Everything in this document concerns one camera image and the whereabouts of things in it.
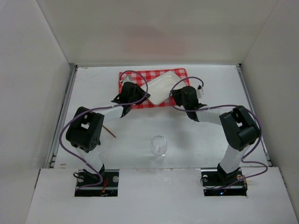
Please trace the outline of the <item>red white checkered cloth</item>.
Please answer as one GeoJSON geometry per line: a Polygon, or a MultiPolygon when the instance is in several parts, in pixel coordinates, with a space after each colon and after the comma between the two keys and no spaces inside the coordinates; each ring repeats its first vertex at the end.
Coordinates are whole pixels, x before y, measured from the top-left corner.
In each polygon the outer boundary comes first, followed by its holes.
{"type": "MultiPolygon", "coordinates": [[[[177,86],[175,87],[175,89],[180,89],[180,88],[183,88],[185,86],[190,85],[189,80],[186,79],[188,77],[188,74],[187,74],[187,72],[184,68],[168,69],[168,70],[174,70],[175,73],[179,77],[181,77],[181,80],[178,83],[176,83],[177,86]]],[[[120,73],[119,76],[121,77],[121,80],[123,80],[125,76],[131,75],[132,78],[133,78],[134,83],[138,84],[143,90],[148,90],[148,85],[147,85],[147,82],[146,82],[145,75],[142,74],[142,72],[144,72],[144,71],[145,70],[142,70],[142,71],[138,71],[136,73],[126,72],[124,75],[122,75],[120,73]]],[[[173,104],[175,103],[173,98],[168,99],[168,102],[169,102],[168,105],[167,104],[161,104],[160,106],[156,106],[156,107],[166,107],[166,106],[170,106],[170,103],[173,103],[173,104]]],[[[140,108],[139,105],[133,105],[131,108],[132,109],[143,109],[143,108],[140,108]]]]}

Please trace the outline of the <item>white rectangular plate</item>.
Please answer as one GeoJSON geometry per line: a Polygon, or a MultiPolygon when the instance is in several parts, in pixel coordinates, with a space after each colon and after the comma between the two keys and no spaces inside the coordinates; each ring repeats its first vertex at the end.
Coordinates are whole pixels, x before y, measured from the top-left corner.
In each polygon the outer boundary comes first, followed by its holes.
{"type": "Polygon", "coordinates": [[[172,87],[181,80],[174,70],[147,70],[145,75],[150,97],[139,105],[140,108],[150,108],[168,105],[168,97],[172,87]]]}

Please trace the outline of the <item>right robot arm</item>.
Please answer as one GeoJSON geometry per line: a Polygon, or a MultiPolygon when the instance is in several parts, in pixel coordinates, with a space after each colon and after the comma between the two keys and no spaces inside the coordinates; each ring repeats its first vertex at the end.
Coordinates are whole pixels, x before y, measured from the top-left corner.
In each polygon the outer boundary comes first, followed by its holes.
{"type": "Polygon", "coordinates": [[[237,175],[241,160],[249,146],[261,137],[261,130],[249,111],[242,105],[238,105],[228,112],[223,112],[219,107],[208,108],[206,104],[199,102],[196,90],[191,86],[171,90],[170,95],[177,106],[184,108],[191,120],[222,127],[228,147],[217,166],[216,180],[219,181],[219,186],[232,183],[231,179],[237,175]]]}

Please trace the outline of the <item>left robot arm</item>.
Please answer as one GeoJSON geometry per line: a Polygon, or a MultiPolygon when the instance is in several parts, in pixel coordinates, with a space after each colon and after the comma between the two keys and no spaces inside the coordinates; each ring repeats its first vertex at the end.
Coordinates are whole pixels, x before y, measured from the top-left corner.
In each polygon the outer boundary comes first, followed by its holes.
{"type": "Polygon", "coordinates": [[[103,124],[112,119],[126,116],[132,105],[139,105],[150,97],[148,85],[143,90],[138,84],[126,81],[121,92],[106,106],[93,109],[81,106],[70,121],[66,131],[66,140],[77,149],[77,157],[95,174],[95,180],[101,181],[105,174],[105,165],[101,161],[96,147],[100,145],[103,124]]]}

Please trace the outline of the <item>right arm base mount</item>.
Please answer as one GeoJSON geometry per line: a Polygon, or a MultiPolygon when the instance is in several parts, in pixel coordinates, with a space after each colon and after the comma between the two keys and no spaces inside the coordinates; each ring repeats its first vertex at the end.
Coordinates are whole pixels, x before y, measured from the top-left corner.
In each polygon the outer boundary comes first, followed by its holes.
{"type": "Polygon", "coordinates": [[[246,196],[248,186],[244,177],[241,169],[225,180],[216,168],[202,169],[200,183],[204,196],[246,196]]]}

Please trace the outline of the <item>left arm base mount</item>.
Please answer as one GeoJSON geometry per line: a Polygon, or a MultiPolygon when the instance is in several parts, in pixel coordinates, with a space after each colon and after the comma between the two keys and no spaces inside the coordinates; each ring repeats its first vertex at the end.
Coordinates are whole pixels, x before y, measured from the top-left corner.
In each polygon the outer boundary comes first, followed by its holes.
{"type": "Polygon", "coordinates": [[[79,170],[73,173],[77,179],[75,187],[75,197],[117,197],[119,170],[105,170],[103,180],[96,174],[87,170],[79,170]]]}

